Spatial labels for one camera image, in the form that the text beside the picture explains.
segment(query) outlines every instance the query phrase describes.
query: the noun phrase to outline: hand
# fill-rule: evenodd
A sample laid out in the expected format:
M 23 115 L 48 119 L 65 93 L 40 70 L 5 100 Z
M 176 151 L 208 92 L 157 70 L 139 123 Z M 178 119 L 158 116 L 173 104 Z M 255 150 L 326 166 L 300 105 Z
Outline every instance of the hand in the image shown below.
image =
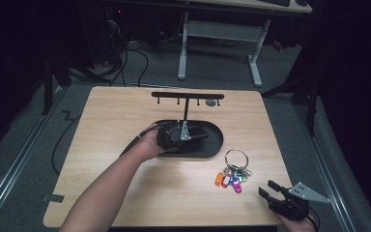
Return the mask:
M 143 135 L 131 148 L 136 156 L 142 161 L 155 158 L 157 155 L 164 153 L 164 150 L 157 144 L 157 130 L 151 130 Z
M 272 212 L 282 222 L 288 232 L 315 232 L 315 227 L 308 218 L 305 218 L 302 221 L 294 221 L 289 220 L 274 211 Z

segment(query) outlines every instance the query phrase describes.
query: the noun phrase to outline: desk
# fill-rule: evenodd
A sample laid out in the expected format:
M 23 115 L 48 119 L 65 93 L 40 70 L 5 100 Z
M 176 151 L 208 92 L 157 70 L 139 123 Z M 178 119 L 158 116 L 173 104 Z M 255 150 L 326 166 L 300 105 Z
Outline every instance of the desk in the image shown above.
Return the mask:
M 187 3 L 197 4 L 217 4 L 230 7 L 257 8 L 262 10 L 281 11 L 290 13 L 307 13 L 312 12 L 312 8 L 300 6 L 295 0 L 291 0 L 289 7 L 281 7 L 274 4 L 264 3 L 257 0 L 189 0 Z M 207 21 L 188 20 L 188 14 L 185 14 L 183 26 L 183 44 L 180 54 L 179 79 L 186 78 L 186 47 L 188 36 L 207 37 L 214 39 L 243 41 L 255 43 L 254 49 L 248 55 L 248 64 L 251 68 L 252 79 L 255 86 L 261 87 L 262 81 L 257 67 L 257 59 L 263 45 L 264 39 L 270 26 L 271 20 L 266 19 L 264 25 L 246 26 L 226 23 L 215 23 Z
M 210 159 L 156 158 L 143 163 L 113 226 L 279 224 L 266 200 L 258 195 L 258 187 L 267 189 L 268 180 L 281 186 L 291 186 L 291 182 L 259 93 L 95 87 L 53 192 L 65 198 L 62 203 L 49 203 L 44 225 L 59 227 L 83 190 L 152 122 L 183 118 L 183 101 L 178 105 L 177 99 L 160 99 L 158 104 L 151 96 L 154 91 L 223 94 L 220 106 L 207 106 L 203 101 L 197 105 L 190 100 L 188 119 L 216 124 L 223 132 L 224 143 Z M 232 187 L 214 185 L 230 149 L 245 151 L 249 156 L 247 168 L 253 172 L 242 184 L 240 194 Z M 235 165 L 245 163 L 245 157 L 238 154 L 229 155 L 228 160 Z

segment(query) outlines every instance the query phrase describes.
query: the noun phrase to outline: white desk leg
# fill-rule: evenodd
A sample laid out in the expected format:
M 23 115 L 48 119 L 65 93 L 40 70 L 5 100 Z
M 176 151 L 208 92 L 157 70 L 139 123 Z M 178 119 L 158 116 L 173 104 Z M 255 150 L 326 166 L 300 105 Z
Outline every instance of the white desk leg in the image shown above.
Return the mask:
M 186 39 L 188 36 L 188 13 L 185 13 L 182 52 L 180 53 L 179 79 L 186 79 Z
M 261 76 L 258 72 L 257 59 L 260 54 L 261 47 L 264 43 L 264 39 L 267 36 L 268 28 L 270 27 L 271 21 L 268 19 L 265 21 L 264 26 L 261 30 L 260 38 L 257 43 L 257 47 L 253 55 L 248 56 L 249 67 L 251 68 L 252 78 L 254 79 L 254 85 L 257 87 L 262 86 Z

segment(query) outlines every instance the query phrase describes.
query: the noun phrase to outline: key ring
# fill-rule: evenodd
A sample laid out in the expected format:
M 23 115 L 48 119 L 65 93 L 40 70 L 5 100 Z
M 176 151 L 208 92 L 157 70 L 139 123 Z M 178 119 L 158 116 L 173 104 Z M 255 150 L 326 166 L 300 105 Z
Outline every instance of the key ring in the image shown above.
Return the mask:
M 245 159 L 246 159 L 246 165 L 243 169 L 246 169 L 248 167 L 248 156 L 246 155 L 245 152 L 241 151 L 240 149 L 231 149 L 229 150 L 226 154 L 225 154 L 225 163 L 227 164 L 227 166 L 234 166 L 234 165 L 231 165 L 229 162 L 228 162 L 228 153 L 230 152 L 240 152 L 242 153 L 244 156 L 245 156 Z

